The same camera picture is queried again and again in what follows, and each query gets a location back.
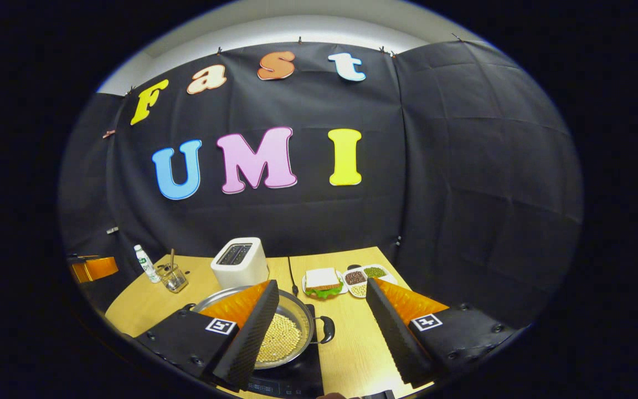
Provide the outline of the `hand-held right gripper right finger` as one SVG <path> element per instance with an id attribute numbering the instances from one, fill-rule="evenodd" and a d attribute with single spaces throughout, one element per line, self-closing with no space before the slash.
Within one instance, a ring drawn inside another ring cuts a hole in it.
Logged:
<path id="1" fill-rule="evenodd" d="M 367 281 L 367 303 L 401 379 L 446 384 L 478 368 L 519 331 L 474 306 L 446 306 L 382 279 Z"/>

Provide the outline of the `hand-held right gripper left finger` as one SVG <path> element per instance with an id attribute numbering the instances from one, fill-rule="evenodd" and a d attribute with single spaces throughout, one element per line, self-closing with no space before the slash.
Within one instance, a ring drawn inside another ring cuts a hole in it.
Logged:
<path id="1" fill-rule="evenodd" d="M 202 311 L 188 304 L 135 338 L 135 345 L 191 378 L 246 389 L 279 304 L 275 280 L 226 296 Z"/>

